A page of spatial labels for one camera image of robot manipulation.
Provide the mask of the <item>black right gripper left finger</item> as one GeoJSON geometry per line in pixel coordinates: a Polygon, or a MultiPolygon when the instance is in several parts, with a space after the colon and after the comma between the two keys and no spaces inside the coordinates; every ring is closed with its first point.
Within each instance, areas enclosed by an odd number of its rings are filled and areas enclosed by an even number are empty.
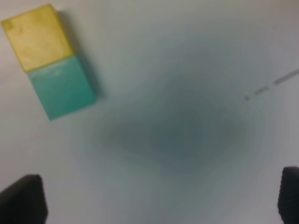
{"type": "Polygon", "coordinates": [[[0,193],[2,224],[44,224],[48,208],[40,175],[25,175],[0,193]]]}

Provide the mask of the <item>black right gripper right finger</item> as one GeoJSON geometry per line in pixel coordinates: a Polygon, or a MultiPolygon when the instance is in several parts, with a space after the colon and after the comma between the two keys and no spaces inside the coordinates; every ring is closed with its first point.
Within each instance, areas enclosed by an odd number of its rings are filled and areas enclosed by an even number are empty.
{"type": "Polygon", "coordinates": [[[278,196],[278,213],[284,224],[299,223],[299,168],[284,167],[278,196]]]}

